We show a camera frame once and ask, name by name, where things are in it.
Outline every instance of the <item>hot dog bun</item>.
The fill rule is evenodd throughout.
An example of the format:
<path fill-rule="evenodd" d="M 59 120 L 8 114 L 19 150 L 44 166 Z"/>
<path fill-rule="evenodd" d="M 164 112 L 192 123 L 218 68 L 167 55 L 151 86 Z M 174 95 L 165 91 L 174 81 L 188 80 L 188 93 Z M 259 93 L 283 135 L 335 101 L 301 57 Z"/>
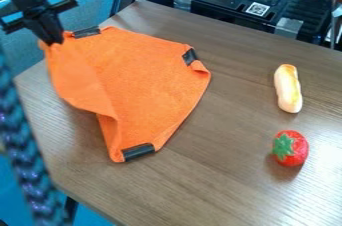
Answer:
<path fill-rule="evenodd" d="M 302 109 L 303 96 L 295 66 L 280 65 L 274 73 L 274 86 L 278 95 L 279 108 L 289 113 L 298 113 Z"/>

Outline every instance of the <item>orange towel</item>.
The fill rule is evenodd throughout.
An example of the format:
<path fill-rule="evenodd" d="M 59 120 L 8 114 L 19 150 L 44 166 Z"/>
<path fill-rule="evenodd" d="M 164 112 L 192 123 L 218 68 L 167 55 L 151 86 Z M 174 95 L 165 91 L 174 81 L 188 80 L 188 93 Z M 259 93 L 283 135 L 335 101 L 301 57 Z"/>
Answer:
<path fill-rule="evenodd" d="M 210 72 L 191 62 L 185 44 L 114 27 L 75 35 L 41 44 L 57 93 L 97 114 L 113 161 L 158 151 L 200 100 Z"/>

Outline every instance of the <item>metal pole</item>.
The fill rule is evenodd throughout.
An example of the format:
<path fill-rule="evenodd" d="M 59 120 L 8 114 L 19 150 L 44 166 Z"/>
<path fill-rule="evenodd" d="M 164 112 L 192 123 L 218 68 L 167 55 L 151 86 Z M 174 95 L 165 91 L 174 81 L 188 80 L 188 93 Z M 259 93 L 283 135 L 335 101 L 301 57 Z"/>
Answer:
<path fill-rule="evenodd" d="M 334 17 L 333 12 L 336 9 L 336 2 L 337 0 L 332 0 L 332 5 L 331 5 L 331 35 L 330 35 L 330 48 L 335 49 L 335 44 L 336 44 L 336 30 L 337 30 L 337 19 Z"/>

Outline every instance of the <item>cable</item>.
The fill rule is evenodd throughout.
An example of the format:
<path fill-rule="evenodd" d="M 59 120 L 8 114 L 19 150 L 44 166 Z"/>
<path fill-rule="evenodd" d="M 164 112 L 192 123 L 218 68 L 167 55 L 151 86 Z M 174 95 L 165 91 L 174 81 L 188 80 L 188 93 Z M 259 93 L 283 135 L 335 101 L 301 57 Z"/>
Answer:
<path fill-rule="evenodd" d="M 70 224 L 58 192 L 50 180 L 2 51 L 0 51 L 0 135 L 13 172 L 33 214 L 35 225 Z"/>

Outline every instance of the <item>strawberry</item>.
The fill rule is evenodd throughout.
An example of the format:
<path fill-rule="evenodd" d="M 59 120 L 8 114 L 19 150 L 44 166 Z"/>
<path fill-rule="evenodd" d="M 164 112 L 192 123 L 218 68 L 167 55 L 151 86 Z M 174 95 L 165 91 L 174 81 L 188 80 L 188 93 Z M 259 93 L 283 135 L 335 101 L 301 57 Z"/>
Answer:
<path fill-rule="evenodd" d="M 302 165 L 308 157 L 308 153 L 308 141 L 296 131 L 281 131 L 273 139 L 272 154 L 281 165 Z"/>

